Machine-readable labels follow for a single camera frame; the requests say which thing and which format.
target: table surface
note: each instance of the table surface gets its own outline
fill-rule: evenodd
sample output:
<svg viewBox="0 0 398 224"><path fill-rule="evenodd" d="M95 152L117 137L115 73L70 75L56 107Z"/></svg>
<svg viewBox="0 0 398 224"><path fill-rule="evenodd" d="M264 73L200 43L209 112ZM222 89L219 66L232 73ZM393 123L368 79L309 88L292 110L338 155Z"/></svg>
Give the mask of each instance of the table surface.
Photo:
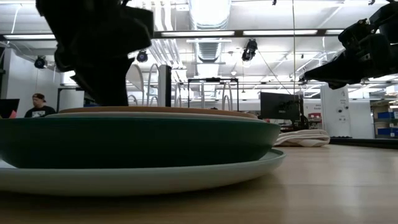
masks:
<svg viewBox="0 0 398 224"><path fill-rule="evenodd" d="M280 149L287 157L271 174L213 190L123 198L1 192L0 223L398 223L398 151Z"/></svg>

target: white cloth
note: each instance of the white cloth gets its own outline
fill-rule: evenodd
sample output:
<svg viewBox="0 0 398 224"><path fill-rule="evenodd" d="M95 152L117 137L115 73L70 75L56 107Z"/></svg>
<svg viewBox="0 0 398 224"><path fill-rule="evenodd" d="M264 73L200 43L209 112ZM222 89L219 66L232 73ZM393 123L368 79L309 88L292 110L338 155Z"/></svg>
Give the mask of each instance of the white cloth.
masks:
<svg viewBox="0 0 398 224"><path fill-rule="evenodd" d="M329 142L329 134L324 130L301 130L279 134L274 146L320 147Z"/></svg>

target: laptop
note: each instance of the laptop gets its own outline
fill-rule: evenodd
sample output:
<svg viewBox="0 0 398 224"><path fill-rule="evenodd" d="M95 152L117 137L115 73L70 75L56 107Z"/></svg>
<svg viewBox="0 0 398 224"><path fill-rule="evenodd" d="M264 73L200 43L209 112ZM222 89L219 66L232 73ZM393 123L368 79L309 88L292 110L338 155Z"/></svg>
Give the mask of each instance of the laptop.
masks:
<svg viewBox="0 0 398 224"><path fill-rule="evenodd" d="M16 118L19 99L0 100L0 118Z"/></svg>

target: cap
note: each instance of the cap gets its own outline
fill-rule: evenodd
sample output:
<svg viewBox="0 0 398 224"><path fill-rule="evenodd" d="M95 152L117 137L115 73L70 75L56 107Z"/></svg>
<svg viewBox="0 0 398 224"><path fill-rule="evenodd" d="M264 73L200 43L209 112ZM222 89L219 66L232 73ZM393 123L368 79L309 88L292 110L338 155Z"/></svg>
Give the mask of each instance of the cap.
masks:
<svg viewBox="0 0 398 224"><path fill-rule="evenodd" d="M32 97L35 97L35 98L41 99L41 100L43 100L43 102L44 102L44 103L46 102L46 100L45 100L45 98L44 98L44 95L43 95L43 94L41 94L41 93L35 93L35 94L33 94L33 96L32 96Z"/></svg>

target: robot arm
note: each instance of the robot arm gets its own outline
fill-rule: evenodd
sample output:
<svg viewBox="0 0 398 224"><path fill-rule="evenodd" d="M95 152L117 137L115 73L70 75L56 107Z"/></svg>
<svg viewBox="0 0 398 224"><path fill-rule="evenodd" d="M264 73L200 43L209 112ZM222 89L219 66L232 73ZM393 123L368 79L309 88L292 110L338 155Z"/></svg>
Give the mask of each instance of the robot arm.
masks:
<svg viewBox="0 0 398 224"><path fill-rule="evenodd" d="M153 13L127 0L36 0L58 45L55 63L103 106L127 106L127 55L150 46Z"/></svg>
<svg viewBox="0 0 398 224"><path fill-rule="evenodd" d="M381 7L370 23L360 20L339 36L345 50L332 61L304 73L302 80L327 82L332 89L398 73L398 2Z"/></svg>

